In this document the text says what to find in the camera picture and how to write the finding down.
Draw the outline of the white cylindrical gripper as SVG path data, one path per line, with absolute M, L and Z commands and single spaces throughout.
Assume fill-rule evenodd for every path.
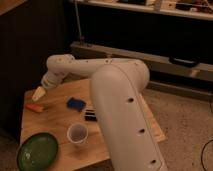
M 44 76 L 41 79 L 41 85 L 46 89 L 53 89 L 56 88 L 58 85 L 61 84 L 63 78 L 52 71 L 47 71 Z M 33 101 L 38 101 L 41 97 L 43 97 L 46 94 L 46 90 L 42 87 L 39 86 L 33 96 L 32 100 Z

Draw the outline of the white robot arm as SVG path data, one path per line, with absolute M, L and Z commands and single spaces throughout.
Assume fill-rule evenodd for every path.
M 71 75 L 90 80 L 90 98 L 115 171 L 168 171 L 142 104 L 150 80 L 143 61 L 64 54 L 50 56 L 46 67 L 33 100 Z

